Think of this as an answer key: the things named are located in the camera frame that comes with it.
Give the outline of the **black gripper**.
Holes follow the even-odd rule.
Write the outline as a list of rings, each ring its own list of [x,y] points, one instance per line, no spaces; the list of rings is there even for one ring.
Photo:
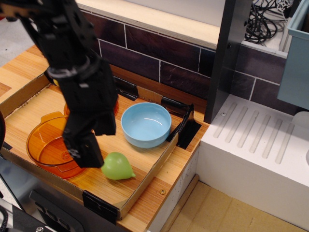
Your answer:
[[[100,168],[104,161],[96,135],[116,134],[113,109],[118,95],[109,63],[87,57],[82,66],[47,71],[58,81],[70,112],[95,119],[94,124],[85,116],[68,116],[63,140],[70,156],[81,168]]]

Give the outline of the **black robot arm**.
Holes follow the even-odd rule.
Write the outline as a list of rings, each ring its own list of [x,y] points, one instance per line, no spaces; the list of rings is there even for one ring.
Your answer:
[[[92,47],[93,25],[73,0],[3,0],[0,14],[17,18],[49,63],[70,114],[63,139],[80,167],[99,168],[96,137],[115,135],[117,91],[108,61]]]

